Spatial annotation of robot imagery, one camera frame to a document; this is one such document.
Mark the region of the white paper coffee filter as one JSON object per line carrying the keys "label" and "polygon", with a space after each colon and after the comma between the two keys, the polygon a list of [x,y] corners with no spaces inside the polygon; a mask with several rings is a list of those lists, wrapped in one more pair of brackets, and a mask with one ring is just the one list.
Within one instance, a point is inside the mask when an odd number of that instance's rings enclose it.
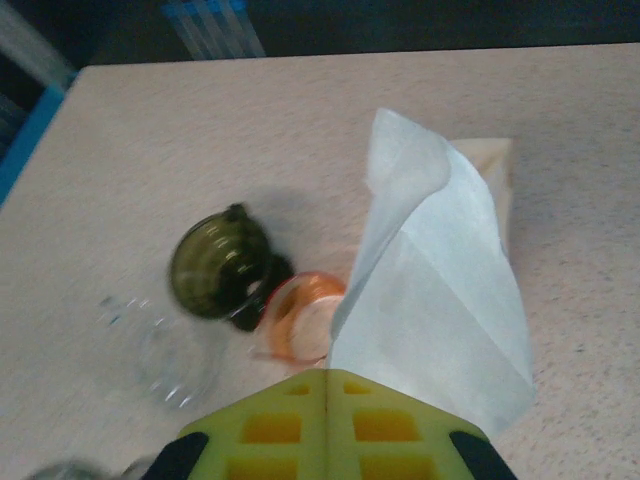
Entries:
{"label": "white paper coffee filter", "polygon": [[327,364],[495,437],[533,403],[533,355],[507,256],[507,208],[462,149],[377,111],[372,202]]}

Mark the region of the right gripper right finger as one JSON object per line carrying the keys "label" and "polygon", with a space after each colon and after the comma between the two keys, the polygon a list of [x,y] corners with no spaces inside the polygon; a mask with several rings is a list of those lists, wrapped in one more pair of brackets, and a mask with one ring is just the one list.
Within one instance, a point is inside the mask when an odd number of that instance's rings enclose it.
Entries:
{"label": "right gripper right finger", "polygon": [[344,370],[327,372],[328,480],[518,480],[477,426]]}

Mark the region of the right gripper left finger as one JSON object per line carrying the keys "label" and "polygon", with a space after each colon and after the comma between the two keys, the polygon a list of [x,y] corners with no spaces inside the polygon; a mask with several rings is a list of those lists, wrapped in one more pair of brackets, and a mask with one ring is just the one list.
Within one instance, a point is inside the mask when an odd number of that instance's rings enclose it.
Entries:
{"label": "right gripper left finger", "polygon": [[149,480],[326,480],[326,372],[306,370],[184,427]]}

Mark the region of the clear glass coffee dripper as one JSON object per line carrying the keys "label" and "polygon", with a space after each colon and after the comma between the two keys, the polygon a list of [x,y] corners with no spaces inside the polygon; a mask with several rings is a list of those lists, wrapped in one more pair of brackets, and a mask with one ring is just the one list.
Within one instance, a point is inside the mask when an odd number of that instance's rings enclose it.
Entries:
{"label": "clear glass coffee dripper", "polygon": [[212,390],[224,343],[208,324],[144,297],[108,296],[97,310],[96,372],[109,390],[175,410]]}

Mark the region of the wooden filter holder box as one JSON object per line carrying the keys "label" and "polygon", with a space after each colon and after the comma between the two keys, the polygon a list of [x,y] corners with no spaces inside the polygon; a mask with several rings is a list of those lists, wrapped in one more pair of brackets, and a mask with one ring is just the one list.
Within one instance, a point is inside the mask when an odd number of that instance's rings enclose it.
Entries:
{"label": "wooden filter holder box", "polygon": [[508,138],[455,139],[452,145],[476,168],[493,197],[503,250],[509,255],[513,201],[513,140]]}

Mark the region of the dark green coffee dripper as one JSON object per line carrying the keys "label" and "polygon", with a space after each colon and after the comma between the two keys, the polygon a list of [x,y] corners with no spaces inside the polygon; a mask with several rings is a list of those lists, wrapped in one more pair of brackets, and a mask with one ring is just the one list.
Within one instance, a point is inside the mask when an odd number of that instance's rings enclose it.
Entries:
{"label": "dark green coffee dripper", "polygon": [[260,222],[242,203],[206,217],[182,237],[170,261],[169,286],[186,312],[254,331],[271,294],[294,276],[272,250]]}

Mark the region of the blue table side rail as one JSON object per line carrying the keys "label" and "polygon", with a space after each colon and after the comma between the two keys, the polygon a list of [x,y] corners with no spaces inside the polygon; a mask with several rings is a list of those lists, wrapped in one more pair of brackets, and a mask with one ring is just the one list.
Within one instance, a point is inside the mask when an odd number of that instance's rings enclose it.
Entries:
{"label": "blue table side rail", "polygon": [[64,100],[63,90],[47,87],[0,161],[0,209]]}

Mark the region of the aluminium frame post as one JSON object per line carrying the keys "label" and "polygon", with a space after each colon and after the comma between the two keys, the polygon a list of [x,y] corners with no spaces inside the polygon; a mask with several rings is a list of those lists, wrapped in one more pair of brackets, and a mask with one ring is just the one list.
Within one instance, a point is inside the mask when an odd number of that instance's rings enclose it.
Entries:
{"label": "aluminium frame post", "polygon": [[0,0],[0,52],[45,87],[66,91],[76,70],[13,8]]}

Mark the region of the orange coffee dripper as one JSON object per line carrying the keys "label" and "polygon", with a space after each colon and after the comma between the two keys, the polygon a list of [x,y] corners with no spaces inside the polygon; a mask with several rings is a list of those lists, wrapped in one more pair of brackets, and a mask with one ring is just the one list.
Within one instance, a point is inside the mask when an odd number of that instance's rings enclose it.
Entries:
{"label": "orange coffee dripper", "polygon": [[251,356],[293,370],[321,366],[345,291],[339,278],[320,271],[299,273],[283,282],[267,301]]}

